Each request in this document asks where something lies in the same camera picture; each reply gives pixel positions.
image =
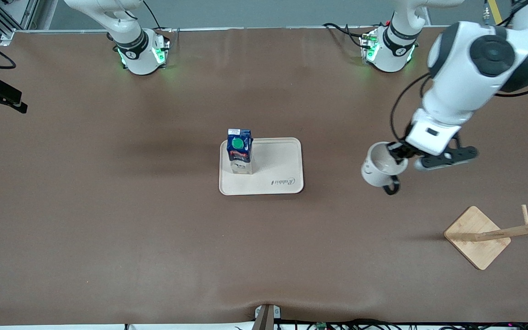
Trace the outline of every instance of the black mug handle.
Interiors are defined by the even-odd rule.
[[[384,188],[384,191],[389,196],[392,196],[392,195],[394,195],[394,194],[396,194],[398,192],[398,189],[400,189],[401,182],[398,181],[398,177],[397,176],[390,176],[390,178],[392,179],[392,185],[394,186],[394,188],[390,189],[390,186],[383,186],[383,188]]]

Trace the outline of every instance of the square wooden base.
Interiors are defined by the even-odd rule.
[[[447,228],[444,236],[474,267],[485,270],[509,245],[511,239],[501,238],[484,242],[470,242],[466,234],[480,234],[499,229],[480,209],[472,206]]]

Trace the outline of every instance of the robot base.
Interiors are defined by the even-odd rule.
[[[148,35],[148,46],[138,59],[130,59],[118,50],[124,69],[129,69],[136,75],[149,75],[159,67],[166,65],[170,41],[165,41],[163,35],[157,34],[152,29],[143,29]]]
[[[379,27],[367,34],[367,39],[360,38],[362,59],[364,62],[373,64],[377,69],[384,72],[396,72],[411,60],[415,46],[408,52],[408,56],[394,56],[392,50],[384,45],[383,34],[386,27]]]

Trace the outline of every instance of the white tray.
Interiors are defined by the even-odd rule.
[[[220,147],[220,192],[233,195],[296,194],[304,187],[300,141],[293,137],[254,138],[253,175],[233,174],[227,141]]]

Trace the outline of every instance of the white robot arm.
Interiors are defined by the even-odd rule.
[[[415,42],[425,25],[420,7],[451,8],[464,0],[393,0],[396,10],[386,27],[360,38],[363,58],[385,72],[396,72],[411,60]]]
[[[460,145],[461,125],[499,90],[514,92],[528,86],[528,0],[515,6],[511,29],[459,22],[440,34],[427,63],[434,84],[405,136],[388,144],[390,157],[378,162],[406,165],[407,159],[419,156],[415,168],[427,171],[466,163],[478,155],[476,148]],[[457,148],[449,146],[452,140]]]
[[[127,11],[143,0],[65,0],[66,4],[103,26],[117,45],[124,66],[136,75],[148,75],[165,65],[170,43],[151,29],[142,29]]]

